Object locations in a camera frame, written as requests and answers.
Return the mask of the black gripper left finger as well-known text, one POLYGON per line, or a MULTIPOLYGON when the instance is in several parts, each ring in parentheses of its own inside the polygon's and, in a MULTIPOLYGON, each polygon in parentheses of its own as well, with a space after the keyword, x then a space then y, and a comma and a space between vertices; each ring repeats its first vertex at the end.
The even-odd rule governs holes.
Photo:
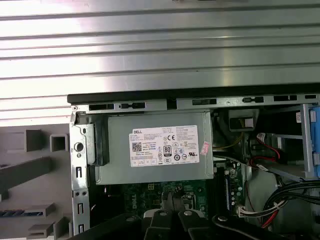
POLYGON ((85 230, 71 240, 168 240, 173 222, 173 193, 163 192, 162 207, 151 209, 140 218, 123 213, 85 230))

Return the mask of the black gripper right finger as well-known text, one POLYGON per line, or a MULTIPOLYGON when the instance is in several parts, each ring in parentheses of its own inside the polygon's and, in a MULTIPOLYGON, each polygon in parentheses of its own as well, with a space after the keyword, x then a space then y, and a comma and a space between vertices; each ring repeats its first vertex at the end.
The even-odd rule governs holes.
POLYGON ((235 216, 217 214, 211 219, 192 210, 178 213, 183 230, 191 240, 318 240, 309 233, 276 233, 235 216))

